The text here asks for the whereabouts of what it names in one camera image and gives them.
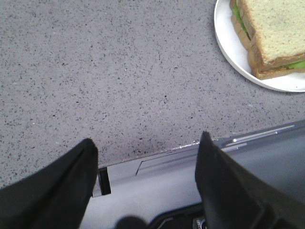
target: white bread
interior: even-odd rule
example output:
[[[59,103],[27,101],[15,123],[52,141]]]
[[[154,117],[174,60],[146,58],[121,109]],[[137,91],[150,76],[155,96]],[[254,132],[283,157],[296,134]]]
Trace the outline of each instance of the white bread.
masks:
[[[231,0],[231,8],[235,1],[248,35],[234,15],[232,22],[243,46],[248,50],[252,74],[259,79],[268,79],[305,72],[305,68],[280,67],[305,60],[304,0]],[[285,4],[293,6],[288,9],[279,7]]]

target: black plastic part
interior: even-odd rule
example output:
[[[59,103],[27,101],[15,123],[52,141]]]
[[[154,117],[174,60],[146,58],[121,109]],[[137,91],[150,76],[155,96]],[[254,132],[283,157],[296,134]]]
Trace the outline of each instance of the black plastic part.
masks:
[[[202,204],[191,205],[157,216],[149,229],[193,229],[193,219],[203,216]]]
[[[85,139],[41,171],[0,190],[0,228],[78,228],[97,167],[97,148]]]
[[[305,205],[259,180],[201,138],[195,179],[208,229],[304,229]]]
[[[100,180],[102,195],[111,194],[107,167],[99,169],[99,180]]]

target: countertop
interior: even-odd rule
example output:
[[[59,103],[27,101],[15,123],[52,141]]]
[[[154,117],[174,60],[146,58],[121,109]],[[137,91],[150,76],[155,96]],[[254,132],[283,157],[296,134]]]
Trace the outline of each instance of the countertop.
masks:
[[[2,0],[0,187],[87,137],[102,167],[304,119],[226,61],[215,3]]]

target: granite countertop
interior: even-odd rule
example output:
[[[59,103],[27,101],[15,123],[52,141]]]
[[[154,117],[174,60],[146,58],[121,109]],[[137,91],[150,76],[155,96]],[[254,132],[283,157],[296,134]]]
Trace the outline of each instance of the granite countertop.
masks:
[[[2,0],[0,187],[83,138],[99,167],[305,118],[226,61],[215,1]]]

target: sandwich filling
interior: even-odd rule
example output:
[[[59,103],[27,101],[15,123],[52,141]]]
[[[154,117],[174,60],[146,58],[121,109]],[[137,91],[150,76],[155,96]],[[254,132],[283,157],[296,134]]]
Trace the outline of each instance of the sandwich filling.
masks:
[[[245,31],[245,33],[247,34],[247,37],[249,38],[249,40],[251,40],[247,28],[244,25],[243,19],[240,16],[240,11],[237,7],[236,1],[234,3],[234,6],[232,8],[233,14],[234,16],[237,18],[237,21],[240,23],[242,29]],[[290,63],[290,64],[286,64],[286,65],[282,65],[276,68],[272,68],[271,70],[276,70],[276,69],[301,69],[301,68],[305,68],[305,61],[298,61],[295,63]]]

